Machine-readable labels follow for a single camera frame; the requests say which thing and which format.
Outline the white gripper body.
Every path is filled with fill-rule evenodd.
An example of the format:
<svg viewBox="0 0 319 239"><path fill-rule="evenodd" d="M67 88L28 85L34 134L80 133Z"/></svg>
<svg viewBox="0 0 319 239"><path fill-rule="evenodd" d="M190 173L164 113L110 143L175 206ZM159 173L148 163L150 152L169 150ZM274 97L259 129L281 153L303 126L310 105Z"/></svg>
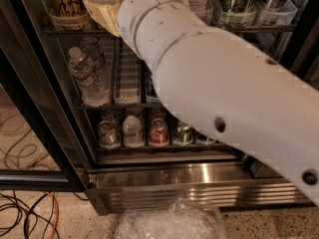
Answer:
<svg viewBox="0 0 319 239"><path fill-rule="evenodd" d="M118 26L123 41L136 53L137 29L144 17L157 5L157 0L124 0L118 13Z"/></svg>

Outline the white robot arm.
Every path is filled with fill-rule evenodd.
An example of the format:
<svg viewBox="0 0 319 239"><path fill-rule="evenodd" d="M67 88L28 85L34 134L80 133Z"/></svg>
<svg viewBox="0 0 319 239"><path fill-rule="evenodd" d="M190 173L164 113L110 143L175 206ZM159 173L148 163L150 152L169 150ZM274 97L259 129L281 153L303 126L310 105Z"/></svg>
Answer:
<svg viewBox="0 0 319 239"><path fill-rule="evenodd" d="M152 72L162 105L200 133L271 167L319 204L319 94L187 0L123 0L123 41Z"/></svg>

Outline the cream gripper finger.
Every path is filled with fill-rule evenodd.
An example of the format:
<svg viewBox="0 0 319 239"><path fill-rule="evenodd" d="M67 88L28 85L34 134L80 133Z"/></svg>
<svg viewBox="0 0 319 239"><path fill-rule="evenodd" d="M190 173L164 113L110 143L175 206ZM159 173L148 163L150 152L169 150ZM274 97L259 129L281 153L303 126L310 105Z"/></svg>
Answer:
<svg viewBox="0 0 319 239"><path fill-rule="evenodd" d="M83 0L90 17L112 35L119 37L118 12L123 0Z"/></svg>

